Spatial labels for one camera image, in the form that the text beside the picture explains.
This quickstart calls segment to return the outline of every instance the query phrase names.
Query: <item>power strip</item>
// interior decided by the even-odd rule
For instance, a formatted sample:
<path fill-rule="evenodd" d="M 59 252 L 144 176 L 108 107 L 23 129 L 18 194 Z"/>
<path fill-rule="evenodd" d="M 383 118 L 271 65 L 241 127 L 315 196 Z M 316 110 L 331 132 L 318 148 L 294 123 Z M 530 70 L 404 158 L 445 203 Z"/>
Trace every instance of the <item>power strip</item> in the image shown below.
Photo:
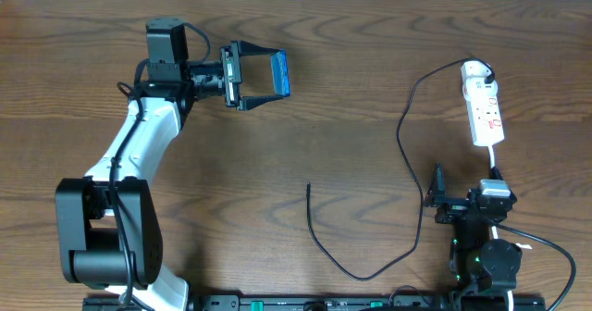
<path fill-rule="evenodd" d="M 498 105 L 498 83 L 486 83 L 491 71 L 479 61 L 467 61 L 461 67 L 462 95 L 469 111 L 473 144 L 491 146 L 504 139 Z"/>

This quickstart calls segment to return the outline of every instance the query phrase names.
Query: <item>wood grain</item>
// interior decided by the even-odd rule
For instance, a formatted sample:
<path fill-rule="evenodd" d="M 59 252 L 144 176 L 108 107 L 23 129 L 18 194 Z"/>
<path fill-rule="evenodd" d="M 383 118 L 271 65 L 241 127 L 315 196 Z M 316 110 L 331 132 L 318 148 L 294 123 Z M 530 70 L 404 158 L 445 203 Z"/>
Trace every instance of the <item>wood grain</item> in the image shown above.
<path fill-rule="evenodd" d="M 311 241 L 304 191 L 310 181 L 319 238 L 354 273 L 406 251 L 419 196 L 394 142 L 396 122 L 420 76 L 475 55 L 498 73 L 507 138 L 498 164 L 519 197 L 507 223 L 568 249 L 578 277 L 561 310 L 592 308 L 590 1 L 3 0 L 1 309 L 76 310 L 92 292 L 62 278 L 54 191 L 111 143 L 126 110 L 115 83 L 131 80 L 147 55 L 144 22 L 161 15 L 194 23 L 213 46 L 244 39 L 286 48 L 290 60 L 290 99 L 249 113 L 219 98 L 199 102 L 155 178 L 165 262 L 198 292 L 453 285 L 451 228 L 436 225 L 432 209 L 413 256 L 356 282 Z M 195 58 L 204 51 L 197 39 L 190 45 Z M 271 90 L 266 62 L 245 67 L 246 92 Z M 460 80 L 458 69 L 427 80 L 401 135 L 422 185 L 438 161 L 455 193 L 487 170 L 486 151 L 471 145 Z M 550 304 L 569 265 L 533 246 L 518 291 Z"/>

